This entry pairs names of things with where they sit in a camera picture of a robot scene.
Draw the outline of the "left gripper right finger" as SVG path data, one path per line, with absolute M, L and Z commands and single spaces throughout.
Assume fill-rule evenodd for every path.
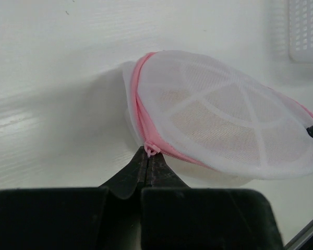
M 283 249 L 269 201 L 250 189 L 188 187 L 160 154 L 141 191 L 142 249 Z

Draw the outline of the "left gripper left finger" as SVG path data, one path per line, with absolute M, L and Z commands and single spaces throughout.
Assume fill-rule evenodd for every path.
M 139 213 L 147 153 L 98 187 L 0 190 L 0 249 L 100 249 Z

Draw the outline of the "beige bra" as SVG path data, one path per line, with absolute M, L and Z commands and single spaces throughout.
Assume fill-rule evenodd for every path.
M 161 134 L 183 154 L 226 171 L 283 169 L 311 147 L 313 117 L 268 88 L 229 85 L 204 96 L 178 95 L 161 112 Z

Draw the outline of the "white mesh laundry bag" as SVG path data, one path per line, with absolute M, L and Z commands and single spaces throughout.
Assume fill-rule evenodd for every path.
M 185 51 L 147 53 L 122 72 L 130 123 L 148 156 L 249 179 L 313 173 L 313 114 L 252 77 Z

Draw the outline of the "white plastic basket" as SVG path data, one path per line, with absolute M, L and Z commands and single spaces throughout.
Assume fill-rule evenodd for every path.
M 313 64 L 313 0 L 267 1 L 275 57 Z

